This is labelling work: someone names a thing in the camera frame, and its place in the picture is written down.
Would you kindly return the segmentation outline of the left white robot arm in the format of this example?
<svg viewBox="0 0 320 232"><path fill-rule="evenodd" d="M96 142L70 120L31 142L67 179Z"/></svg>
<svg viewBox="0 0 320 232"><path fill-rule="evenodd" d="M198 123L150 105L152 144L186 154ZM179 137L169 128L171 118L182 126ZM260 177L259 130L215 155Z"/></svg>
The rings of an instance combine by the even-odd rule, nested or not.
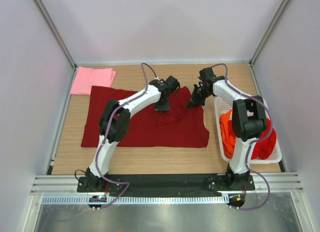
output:
<svg viewBox="0 0 320 232"><path fill-rule="evenodd" d="M128 134L130 120L138 112L154 104L155 110L170 110L171 94L180 89L178 80L152 80L146 87L125 99L107 102L99 120L99 142L94 159L83 177L78 179L78 192L101 192L112 181L107 178L111 158L118 143Z"/></svg>

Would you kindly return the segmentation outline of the dark red t-shirt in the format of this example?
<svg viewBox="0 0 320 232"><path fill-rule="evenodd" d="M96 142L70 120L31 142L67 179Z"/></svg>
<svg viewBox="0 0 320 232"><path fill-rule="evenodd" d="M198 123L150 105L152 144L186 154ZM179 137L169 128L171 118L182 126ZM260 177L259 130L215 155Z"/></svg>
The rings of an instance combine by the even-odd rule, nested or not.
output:
<svg viewBox="0 0 320 232"><path fill-rule="evenodd" d="M134 94L135 91L93 86L81 146L98 146L99 120L109 100L121 100ZM204 110L187 108L190 97L189 89L182 87L170 98L169 111L157 112L154 105L150 105L138 112L131 118L128 134L118 146L205 148L210 133L204 125Z"/></svg>

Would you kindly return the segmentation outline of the aluminium frame rail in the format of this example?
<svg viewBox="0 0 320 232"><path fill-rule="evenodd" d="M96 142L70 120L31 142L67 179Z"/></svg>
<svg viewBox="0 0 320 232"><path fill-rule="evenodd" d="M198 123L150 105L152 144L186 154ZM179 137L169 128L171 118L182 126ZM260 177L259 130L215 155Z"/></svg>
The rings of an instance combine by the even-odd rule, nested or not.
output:
<svg viewBox="0 0 320 232"><path fill-rule="evenodd" d="M78 181L72 175L36 175L30 195L76 194Z"/></svg>

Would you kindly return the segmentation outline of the orange t-shirt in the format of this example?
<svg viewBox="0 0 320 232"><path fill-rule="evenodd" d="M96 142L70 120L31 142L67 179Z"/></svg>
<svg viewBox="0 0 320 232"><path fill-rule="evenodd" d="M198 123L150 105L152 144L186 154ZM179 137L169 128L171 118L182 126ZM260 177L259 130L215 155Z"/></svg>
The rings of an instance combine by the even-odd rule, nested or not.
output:
<svg viewBox="0 0 320 232"><path fill-rule="evenodd" d="M232 129L232 121L230 119L232 110L224 113L219 118L219 126L222 138L224 155L231 159L234 155L236 137Z"/></svg>

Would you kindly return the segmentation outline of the folded pink t-shirt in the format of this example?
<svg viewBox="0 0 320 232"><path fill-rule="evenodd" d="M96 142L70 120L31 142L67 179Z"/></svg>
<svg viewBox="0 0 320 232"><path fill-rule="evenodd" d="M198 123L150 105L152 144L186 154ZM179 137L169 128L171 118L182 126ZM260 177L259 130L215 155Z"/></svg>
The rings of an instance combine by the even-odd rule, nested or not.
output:
<svg viewBox="0 0 320 232"><path fill-rule="evenodd" d="M94 69L81 66L76 71L70 94L90 96L93 86L111 87L116 73L112 68Z"/></svg>

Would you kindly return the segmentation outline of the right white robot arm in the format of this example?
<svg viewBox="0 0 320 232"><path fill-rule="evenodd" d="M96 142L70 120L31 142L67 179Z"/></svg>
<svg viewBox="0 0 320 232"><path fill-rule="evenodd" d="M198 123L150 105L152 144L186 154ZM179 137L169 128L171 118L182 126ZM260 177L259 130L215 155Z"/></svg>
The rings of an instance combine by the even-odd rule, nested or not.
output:
<svg viewBox="0 0 320 232"><path fill-rule="evenodd" d="M199 83L194 85L188 108L204 106L209 96L222 98L232 107L232 130L235 135L233 157L227 166L225 184L231 190L240 190L249 180L249 159L253 147L268 124L268 111L260 96L250 96L235 88L227 76L217 76L212 67L199 71Z"/></svg>

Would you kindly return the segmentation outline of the bright red t-shirt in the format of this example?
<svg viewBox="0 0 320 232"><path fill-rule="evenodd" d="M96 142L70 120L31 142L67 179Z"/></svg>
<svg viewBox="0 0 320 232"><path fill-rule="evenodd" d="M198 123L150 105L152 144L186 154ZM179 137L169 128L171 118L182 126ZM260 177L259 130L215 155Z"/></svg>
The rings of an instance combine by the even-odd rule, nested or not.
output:
<svg viewBox="0 0 320 232"><path fill-rule="evenodd" d="M277 141L277 134L275 129L264 140L258 141L253 149L251 159L266 160L272 154Z"/></svg>

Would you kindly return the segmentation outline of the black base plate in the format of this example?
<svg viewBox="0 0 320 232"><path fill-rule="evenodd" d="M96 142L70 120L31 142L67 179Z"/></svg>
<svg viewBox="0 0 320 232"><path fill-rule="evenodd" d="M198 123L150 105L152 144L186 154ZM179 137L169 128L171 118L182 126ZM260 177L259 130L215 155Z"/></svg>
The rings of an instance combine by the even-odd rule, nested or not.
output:
<svg viewBox="0 0 320 232"><path fill-rule="evenodd" d="M79 193L94 193L104 192L108 188L108 191L115 195L125 187L125 182L129 183L129 188L125 192L126 195L136 197L171 197L174 193L195 194L209 191L255 190L252 176L249 176L247 181L240 182L235 186L229 185L227 176L223 174L143 174L106 175L106 177L115 183L98 179L98 185L94 186L86 177L81 177L79 178L77 191Z"/></svg>

